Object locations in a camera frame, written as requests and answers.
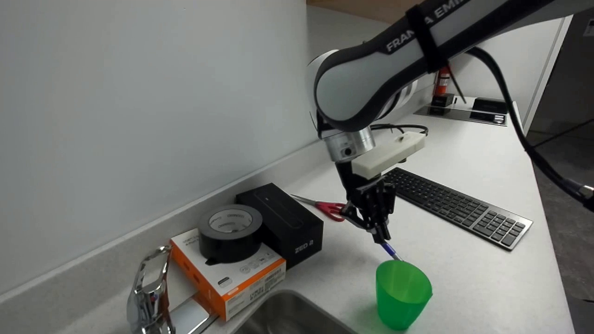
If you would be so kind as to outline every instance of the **robotic arm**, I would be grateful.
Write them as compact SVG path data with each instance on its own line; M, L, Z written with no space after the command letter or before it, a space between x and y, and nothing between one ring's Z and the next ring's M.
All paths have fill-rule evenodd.
M594 0L424 0L371 41L317 58L317 130L346 190L343 216L376 243L389 240L393 190L378 175L356 175L352 160L372 151L371 123L408 82L501 32L586 8Z

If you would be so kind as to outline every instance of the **white countertop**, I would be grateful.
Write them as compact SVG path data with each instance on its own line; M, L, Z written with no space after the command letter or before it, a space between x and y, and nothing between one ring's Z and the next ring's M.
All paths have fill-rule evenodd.
M408 117L406 123L426 125L430 136L402 169L534 221L506 253L397 199L389 217L391 245L428 275L434 292L408 332L573 332L532 165L512 128L434 117ZM343 201L332 164L281 188ZM391 332L374 312L374 269L384 260L387 256L367 232L324 219L322 251L293 268L276 290L302 294L356 332ZM226 325L213 323L207 332L230 332L257 305Z

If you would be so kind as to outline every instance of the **green plastic cup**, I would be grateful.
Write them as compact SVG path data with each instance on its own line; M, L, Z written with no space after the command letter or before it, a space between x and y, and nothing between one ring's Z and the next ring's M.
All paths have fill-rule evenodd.
M389 260L374 271L376 314L393 331L406 331L432 295L426 275L408 262Z

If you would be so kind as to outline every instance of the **black keyboard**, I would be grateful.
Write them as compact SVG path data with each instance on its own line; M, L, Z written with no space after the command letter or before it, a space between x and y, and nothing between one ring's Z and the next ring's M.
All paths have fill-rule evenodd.
M385 173L385 180L395 186L395 195L402 201L506 251L512 251L532 225L512 212L402 169Z

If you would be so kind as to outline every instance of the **black box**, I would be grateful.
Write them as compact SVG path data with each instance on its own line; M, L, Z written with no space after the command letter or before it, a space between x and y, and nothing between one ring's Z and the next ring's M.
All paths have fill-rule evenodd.
M235 203L261 214L261 240L285 260L285 269L320 251L322 221L274 184L239 193Z

